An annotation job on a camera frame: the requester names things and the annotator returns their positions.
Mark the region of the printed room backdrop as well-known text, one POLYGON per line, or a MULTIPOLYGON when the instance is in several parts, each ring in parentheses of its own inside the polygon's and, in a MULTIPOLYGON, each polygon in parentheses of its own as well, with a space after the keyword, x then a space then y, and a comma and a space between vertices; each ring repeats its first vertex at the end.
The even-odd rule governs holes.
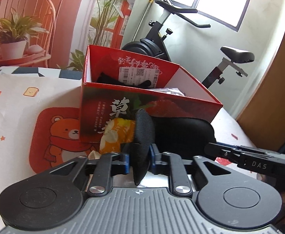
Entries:
POLYGON ((82 70, 89 45, 120 48, 135 0, 0 0, 0 66, 82 70))

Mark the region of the red bear mat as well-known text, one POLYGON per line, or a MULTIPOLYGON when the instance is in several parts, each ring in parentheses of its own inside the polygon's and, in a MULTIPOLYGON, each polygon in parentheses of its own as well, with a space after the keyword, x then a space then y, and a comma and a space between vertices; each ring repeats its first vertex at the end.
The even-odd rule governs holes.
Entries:
POLYGON ((98 143, 83 143, 80 135, 79 109, 51 107, 37 117, 29 153, 35 173, 41 173, 80 155, 99 151, 98 143))

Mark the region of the black soft pouch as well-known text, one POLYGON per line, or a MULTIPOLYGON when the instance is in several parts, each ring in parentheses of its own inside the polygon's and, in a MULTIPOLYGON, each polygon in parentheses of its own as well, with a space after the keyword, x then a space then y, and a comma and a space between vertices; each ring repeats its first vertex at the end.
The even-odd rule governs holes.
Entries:
POLYGON ((208 143, 216 143, 212 125, 198 118, 154 117, 144 109, 136 112, 134 139, 130 143, 130 161, 134 183, 140 184, 150 167, 149 146, 156 144, 159 152, 180 155, 192 160, 204 156, 212 161, 215 156, 204 152, 208 143))

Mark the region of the red strawberry cardboard box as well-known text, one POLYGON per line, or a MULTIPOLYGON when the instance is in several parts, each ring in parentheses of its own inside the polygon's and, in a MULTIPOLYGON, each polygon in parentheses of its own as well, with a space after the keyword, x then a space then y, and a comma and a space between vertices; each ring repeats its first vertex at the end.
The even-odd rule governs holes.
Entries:
POLYGON ((182 66, 89 45, 81 85, 80 141, 98 143, 115 118, 194 117, 211 122, 223 104, 182 66))

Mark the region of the wooden door panel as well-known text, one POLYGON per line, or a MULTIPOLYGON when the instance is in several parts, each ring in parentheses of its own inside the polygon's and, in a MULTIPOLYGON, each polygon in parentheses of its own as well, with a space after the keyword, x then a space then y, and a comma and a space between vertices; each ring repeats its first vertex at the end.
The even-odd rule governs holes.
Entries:
POLYGON ((237 122, 259 148, 277 151, 285 143, 285 35, 237 122))

